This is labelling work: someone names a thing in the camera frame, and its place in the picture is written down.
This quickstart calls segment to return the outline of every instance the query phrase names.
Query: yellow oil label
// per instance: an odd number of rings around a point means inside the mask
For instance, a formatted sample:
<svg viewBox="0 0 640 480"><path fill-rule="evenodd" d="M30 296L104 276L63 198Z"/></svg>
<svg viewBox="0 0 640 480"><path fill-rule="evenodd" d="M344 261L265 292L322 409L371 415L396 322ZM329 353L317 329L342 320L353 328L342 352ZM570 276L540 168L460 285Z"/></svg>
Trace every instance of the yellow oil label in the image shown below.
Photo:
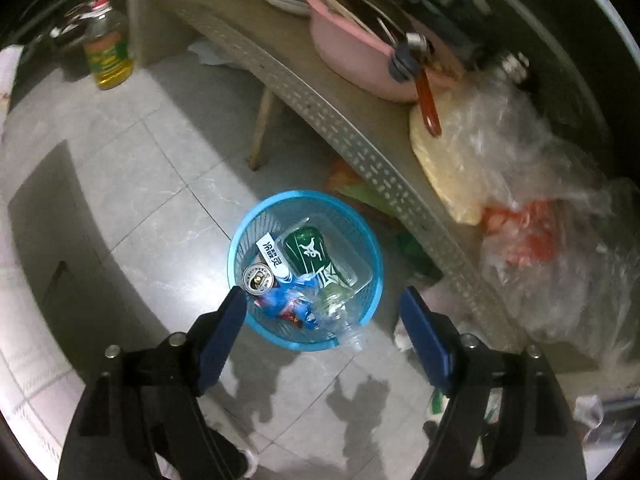
<svg viewBox="0 0 640 480"><path fill-rule="evenodd" d="M129 60L127 40L119 32L112 32L84 46L89 68L94 73L108 72Z"/></svg>

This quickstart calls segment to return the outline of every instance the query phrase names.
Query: clear plastic bottle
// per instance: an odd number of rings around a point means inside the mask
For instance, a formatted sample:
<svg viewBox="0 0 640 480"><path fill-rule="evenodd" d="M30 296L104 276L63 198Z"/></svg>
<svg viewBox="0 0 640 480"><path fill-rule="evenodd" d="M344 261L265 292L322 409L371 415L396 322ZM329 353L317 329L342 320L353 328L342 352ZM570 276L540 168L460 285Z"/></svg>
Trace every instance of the clear plastic bottle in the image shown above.
<svg viewBox="0 0 640 480"><path fill-rule="evenodd" d="M108 90L133 72L127 19L111 7L111 0L95 0L85 17L90 20L83 45L89 69L98 88Z"/></svg>
<svg viewBox="0 0 640 480"><path fill-rule="evenodd" d="M350 316L348 303L325 303L314 309L316 323L319 327L333 332L340 346L353 352L362 350L364 336L357 320Z"/></svg>

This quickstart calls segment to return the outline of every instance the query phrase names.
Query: blue gripper pad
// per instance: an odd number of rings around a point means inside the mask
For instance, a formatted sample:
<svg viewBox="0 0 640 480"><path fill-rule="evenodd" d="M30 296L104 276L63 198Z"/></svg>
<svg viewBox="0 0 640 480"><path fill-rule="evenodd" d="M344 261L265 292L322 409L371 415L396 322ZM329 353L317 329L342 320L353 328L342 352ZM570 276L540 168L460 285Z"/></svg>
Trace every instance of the blue gripper pad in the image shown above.
<svg viewBox="0 0 640 480"><path fill-rule="evenodd" d="M199 395L218 382L226 358L246 317L247 294L233 286L216 312L202 314L189 330L187 338L194 342L198 360Z"/></svg>
<svg viewBox="0 0 640 480"><path fill-rule="evenodd" d="M452 396L456 387L458 330L449 317L429 310L412 286L400 297L400 317L429 382L447 397Z"/></svg>

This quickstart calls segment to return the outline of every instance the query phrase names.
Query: cooking oil bottle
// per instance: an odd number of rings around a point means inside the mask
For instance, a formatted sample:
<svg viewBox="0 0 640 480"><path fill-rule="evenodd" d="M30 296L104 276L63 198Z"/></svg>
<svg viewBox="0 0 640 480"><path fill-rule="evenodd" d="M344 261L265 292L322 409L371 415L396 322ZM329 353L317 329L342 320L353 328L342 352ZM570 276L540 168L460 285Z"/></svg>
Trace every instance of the cooking oil bottle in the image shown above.
<svg viewBox="0 0 640 480"><path fill-rule="evenodd" d="M127 43L127 19L111 7L111 0L95 0L86 15L84 53L98 88L108 90L125 81L133 72Z"/></svg>

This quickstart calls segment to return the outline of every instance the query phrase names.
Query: blue plastic wrapper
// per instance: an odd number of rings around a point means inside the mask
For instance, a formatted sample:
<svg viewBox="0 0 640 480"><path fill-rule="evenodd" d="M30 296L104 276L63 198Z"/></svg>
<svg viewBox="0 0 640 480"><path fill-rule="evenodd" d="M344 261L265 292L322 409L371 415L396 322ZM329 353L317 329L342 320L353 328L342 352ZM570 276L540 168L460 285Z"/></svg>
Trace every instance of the blue plastic wrapper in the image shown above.
<svg viewBox="0 0 640 480"><path fill-rule="evenodd" d="M304 274L290 283L278 283L267 293L255 298L255 303L269 317L299 319L308 329L318 327L314 315L314 302L319 299L318 279L312 274Z"/></svg>

